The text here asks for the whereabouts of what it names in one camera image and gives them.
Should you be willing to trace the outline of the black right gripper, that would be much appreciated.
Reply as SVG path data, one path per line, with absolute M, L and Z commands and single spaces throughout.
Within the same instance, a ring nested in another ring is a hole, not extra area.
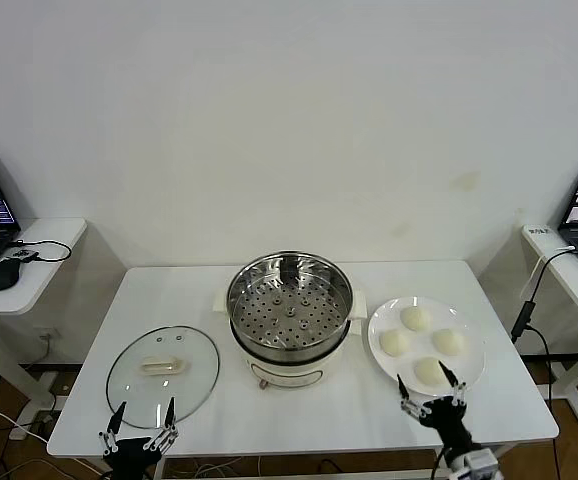
M 451 396 L 421 404 L 410 397 L 404 381 L 397 375 L 400 407 L 410 417 L 420 418 L 422 426 L 435 430 L 449 452 L 467 453 L 472 450 L 472 436 L 463 424 L 467 410 L 466 383 L 459 381 L 455 373 L 442 361 L 439 361 L 439 366 L 452 388 Z

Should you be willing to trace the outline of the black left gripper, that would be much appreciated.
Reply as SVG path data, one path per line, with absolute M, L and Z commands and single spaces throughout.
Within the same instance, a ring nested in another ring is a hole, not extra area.
M 167 407 L 164 424 L 160 432 L 149 442 L 148 437 L 123 439 L 116 442 L 123 422 L 126 401 L 114 411 L 104 431 L 98 433 L 102 444 L 103 460 L 110 468 L 105 475 L 111 480 L 141 480 L 147 477 L 148 469 L 154 467 L 178 438 L 176 426 L 175 398 L 171 397 Z

